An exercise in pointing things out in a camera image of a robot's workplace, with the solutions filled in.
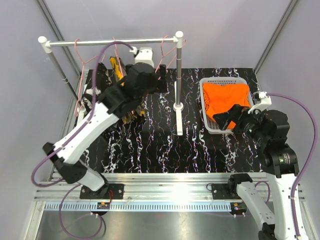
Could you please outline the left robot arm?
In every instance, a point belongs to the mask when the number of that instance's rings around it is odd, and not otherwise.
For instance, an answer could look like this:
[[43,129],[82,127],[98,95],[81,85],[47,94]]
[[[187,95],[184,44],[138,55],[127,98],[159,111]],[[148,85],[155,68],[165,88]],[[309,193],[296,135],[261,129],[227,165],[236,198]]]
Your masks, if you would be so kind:
[[147,63],[129,64],[126,70],[127,74],[120,81],[98,96],[79,125],[60,141],[47,142],[42,147],[68,184],[81,184],[98,199],[107,196],[109,183],[101,173],[82,163],[81,155],[107,128],[136,110],[148,94],[168,90],[164,65],[159,72]]

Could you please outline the camouflage yellow trousers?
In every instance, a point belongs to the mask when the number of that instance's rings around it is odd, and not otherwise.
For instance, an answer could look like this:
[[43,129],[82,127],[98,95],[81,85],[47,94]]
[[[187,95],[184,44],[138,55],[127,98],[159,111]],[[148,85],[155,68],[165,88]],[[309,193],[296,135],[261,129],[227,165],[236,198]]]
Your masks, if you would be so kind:
[[[114,82],[119,82],[124,76],[127,75],[125,71],[125,65],[120,58],[116,56],[111,56],[109,58],[109,62],[111,64],[113,73],[114,73]],[[135,110],[129,111],[125,116],[122,117],[122,121],[124,124],[129,124],[133,122],[135,119],[146,116],[146,105],[141,103],[141,105],[137,106]]]

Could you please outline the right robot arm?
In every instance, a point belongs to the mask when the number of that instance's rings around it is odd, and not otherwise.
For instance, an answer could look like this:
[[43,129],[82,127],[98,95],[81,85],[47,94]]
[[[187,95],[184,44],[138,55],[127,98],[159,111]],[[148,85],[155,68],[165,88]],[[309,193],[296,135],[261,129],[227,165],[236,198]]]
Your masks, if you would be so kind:
[[273,200],[270,210],[247,173],[232,174],[227,193],[239,198],[258,227],[260,240],[307,240],[300,201],[291,194],[300,172],[298,158],[286,143],[288,117],[278,110],[259,110],[235,104],[229,111],[213,115],[221,130],[234,122],[234,133],[243,133],[257,145],[259,162],[266,174]]

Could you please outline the pink hanger with orange trousers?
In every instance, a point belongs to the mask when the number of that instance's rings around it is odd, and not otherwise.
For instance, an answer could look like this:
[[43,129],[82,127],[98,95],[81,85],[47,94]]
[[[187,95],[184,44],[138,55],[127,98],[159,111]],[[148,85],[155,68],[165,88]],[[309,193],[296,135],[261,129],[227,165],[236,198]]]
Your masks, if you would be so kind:
[[[164,53],[163,45],[164,45],[164,43],[166,43],[168,41],[168,39],[172,39],[173,43],[175,43],[176,46],[173,49],[171,49],[170,51]],[[163,60],[165,57],[171,55],[172,53],[175,53],[174,57],[171,59],[170,63],[167,65],[167,67],[170,66],[171,63],[174,61],[174,59],[177,57],[177,50],[181,49],[185,44],[186,44],[186,40],[183,39],[183,32],[182,31],[178,31],[177,34],[173,37],[169,37],[167,35],[165,37],[163,37],[161,44],[160,44],[161,59],[160,59],[158,66],[155,69],[155,72],[157,72],[160,69],[160,65],[163,64]]]

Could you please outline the orange trousers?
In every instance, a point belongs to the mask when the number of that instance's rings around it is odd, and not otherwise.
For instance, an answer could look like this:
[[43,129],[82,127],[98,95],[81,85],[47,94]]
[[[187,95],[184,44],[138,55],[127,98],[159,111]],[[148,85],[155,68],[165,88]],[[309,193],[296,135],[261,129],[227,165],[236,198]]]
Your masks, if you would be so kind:
[[235,104],[251,106],[248,100],[250,88],[244,83],[218,85],[205,82],[202,92],[205,114],[214,123],[214,115],[228,112]]

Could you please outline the pink hanger with camouflage trousers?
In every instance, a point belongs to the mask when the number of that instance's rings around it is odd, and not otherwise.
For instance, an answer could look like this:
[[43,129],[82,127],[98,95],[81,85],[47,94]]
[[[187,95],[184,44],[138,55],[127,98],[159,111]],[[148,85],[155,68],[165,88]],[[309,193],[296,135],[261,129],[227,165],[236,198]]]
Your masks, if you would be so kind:
[[116,81],[118,82],[126,75],[126,71],[125,71],[125,66],[123,64],[123,61],[119,56],[117,45],[115,45],[114,47],[114,54],[115,56],[111,56],[109,58],[109,62],[115,74]]

